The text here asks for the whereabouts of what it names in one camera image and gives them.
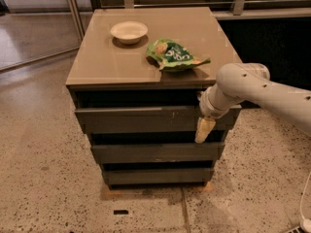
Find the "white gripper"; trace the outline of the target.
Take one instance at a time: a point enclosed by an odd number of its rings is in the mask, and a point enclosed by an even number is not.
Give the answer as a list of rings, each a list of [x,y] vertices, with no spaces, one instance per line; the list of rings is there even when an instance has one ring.
[[[215,119],[223,117],[233,105],[233,99],[224,94],[217,85],[208,87],[198,95],[199,108],[205,117],[197,122],[195,141],[203,143],[216,125]]]

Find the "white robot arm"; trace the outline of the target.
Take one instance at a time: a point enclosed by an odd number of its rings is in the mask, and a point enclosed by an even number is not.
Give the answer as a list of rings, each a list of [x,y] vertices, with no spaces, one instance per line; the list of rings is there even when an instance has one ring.
[[[258,63],[229,63],[219,69],[216,83],[198,96],[202,117],[195,141],[203,143],[231,106],[250,101],[311,135],[311,91],[275,83]]]

